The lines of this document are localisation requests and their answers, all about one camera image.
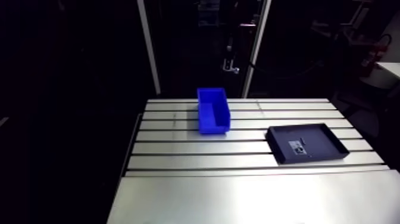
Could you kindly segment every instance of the metal plate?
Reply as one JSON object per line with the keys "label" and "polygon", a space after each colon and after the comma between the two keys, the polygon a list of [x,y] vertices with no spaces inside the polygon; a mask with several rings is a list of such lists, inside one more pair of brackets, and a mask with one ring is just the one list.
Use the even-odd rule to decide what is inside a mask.
{"label": "metal plate", "polygon": [[[146,105],[146,111],[197,111],[198,104],[193,103],[152,103]],[[229,103],[229,110],[336,110],[331,103]]]}
{"label": "metal plate", "polygon": [[[349,151],[372,150],[363,139],[341,140]],[[257,142],[137,142],[132,154],[270,153],[266,141]]]}
{"label": "metal plate", "polygon": [[[338,138],[362,138],[354,128],[332,129]],[[225,135],[201,135],[194,130],[142,130],[137,133],[136,141],[263,141],[266,130],[231,130]]]}
{"label": "metal plate", "polygon": [[[141,130],[198,130],[197,120],[144,120]],[[325,123],[328,127],[353,127],[346,119],[318,120],[232,120],[230,129],[266,129],[270,126]]]}
{"label": "metal plate", "polygon": [[398,224],[395,170],[123,178],[108,224]]}
{"label": "metal plate", "polygon": [[[344,118],[337,110],[283,110],[283,111],[231,111],[234,119],[329,119]],[[198,119],[197,111],[153,112],[143,114],[143,120],[187,120]]]}
{"label": "metal plate", "polygon": [[143,155],[131,156],[129,169],[248,169],[263,167],[349,166],[381,164],[375,152],[350,153],[341,160],[278,165],[274,155]]}

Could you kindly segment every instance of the blue storage bin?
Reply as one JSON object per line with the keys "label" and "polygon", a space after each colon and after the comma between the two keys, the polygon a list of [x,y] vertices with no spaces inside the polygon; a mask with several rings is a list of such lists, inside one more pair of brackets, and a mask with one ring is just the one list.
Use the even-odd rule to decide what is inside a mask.
{"label": "blue storage bin", "polygon": [[221,134],[230,129],[230,113],[223,88],[197,89],[199,100],[199,132]]}

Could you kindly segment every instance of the dark background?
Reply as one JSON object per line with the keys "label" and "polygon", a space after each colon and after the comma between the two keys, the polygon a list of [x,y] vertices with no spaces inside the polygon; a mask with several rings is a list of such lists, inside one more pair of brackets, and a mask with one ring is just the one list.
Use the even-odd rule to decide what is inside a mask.
{"label": "dark background", "polygon": [[12,223],[105,223],[154,97],[136,1],[2,2],[0,129]]}
{"label": "dark background", "polygon": [[[197,87],[221,85],[240,96],[254,33],[243,34],[240,76],[224,74],[224,30],[197,29],[193,1],[161,2],[146,2],[160,97],[193,98]],[[347,43],[308,31],[310,12],[318,11],[308,6],[321,2],[333,1],[290,8],[274,1],[257,65],[287,75],[323,57],[324,67],[291,80],[256,71],[250,97],[330,98],[343,85],[354,59]],[[398,9],[394,1],[377,2],[367,19],[374,25],[362,27],[371,36]],[[325,16],[332,22],[336,14]],[[0,117],[10,117],[0,128],[5,213],[13,223],[105,223],[136,116],[156,97],[136,1],[2,1],[0,16]],[[377,109],[381,131],[373,147],[398,167],[387,149],[397,145],[391,130],[400,124],[400,104],[394,98],[388,105]]]}

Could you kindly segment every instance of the fire extinguisher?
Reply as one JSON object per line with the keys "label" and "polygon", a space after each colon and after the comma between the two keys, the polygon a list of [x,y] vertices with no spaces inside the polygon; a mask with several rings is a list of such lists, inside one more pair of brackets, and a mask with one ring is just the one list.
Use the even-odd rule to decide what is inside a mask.
{"label": "fire extinguisher", "polygon": [[[382,44],[381,40],[383,38],[387,38],[388,42],[386,44]],[[361,77],[367,77],[370,75],[372,69],[375,68],[375,62],[380,61],[384,54],[388,51],[390,44],[392,43],[392,36],[389,34],[382,35],[379,38],[379,41],[374,44],[370,52],[368,52],[368,56],[363,59],[361,62]]]}

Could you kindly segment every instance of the door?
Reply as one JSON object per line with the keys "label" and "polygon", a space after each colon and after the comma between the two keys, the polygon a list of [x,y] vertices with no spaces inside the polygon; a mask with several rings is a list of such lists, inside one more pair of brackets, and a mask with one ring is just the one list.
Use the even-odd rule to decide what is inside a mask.
{"label": "door", "polygon": [[137,2],[160,97],[195,98],[212,87],[241,97],[262,1]]}

